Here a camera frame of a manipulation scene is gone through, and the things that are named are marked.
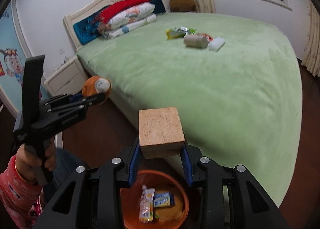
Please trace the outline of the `person left hand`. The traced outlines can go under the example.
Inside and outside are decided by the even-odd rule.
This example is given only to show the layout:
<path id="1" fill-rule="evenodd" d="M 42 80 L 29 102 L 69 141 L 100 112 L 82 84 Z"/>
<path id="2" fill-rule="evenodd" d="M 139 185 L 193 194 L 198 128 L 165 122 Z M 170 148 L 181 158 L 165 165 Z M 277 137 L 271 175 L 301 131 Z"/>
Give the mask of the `person left hand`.
<path id="1" fill-rule="evenodd" d="M 44 166 L 53 171 L 56 167 L 56 147 L 54 144 L 54 138 L 50 139 L 50 146 L 45 152 L 46 162 Z M 16 153 L 15 167 L 22 177 L 27 182 L 35 182 L 36 175 L 34 173 L 35 167 L 41 167 L 42 161 L 36 155 L 28 152 L 25 148 L 25 145 L 22 144 Z"/>

